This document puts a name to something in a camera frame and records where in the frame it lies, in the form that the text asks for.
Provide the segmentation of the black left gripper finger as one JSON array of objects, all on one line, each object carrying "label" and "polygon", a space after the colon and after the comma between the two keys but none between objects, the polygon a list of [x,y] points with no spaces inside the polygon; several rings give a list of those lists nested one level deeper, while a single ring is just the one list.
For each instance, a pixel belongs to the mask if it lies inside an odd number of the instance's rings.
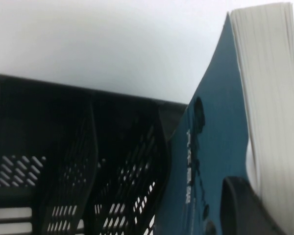
[{"label": "black left gripper finger", "polygon": [[228,176],[222,183],[220,223],[224,235],[283,235],[250,184]]}]

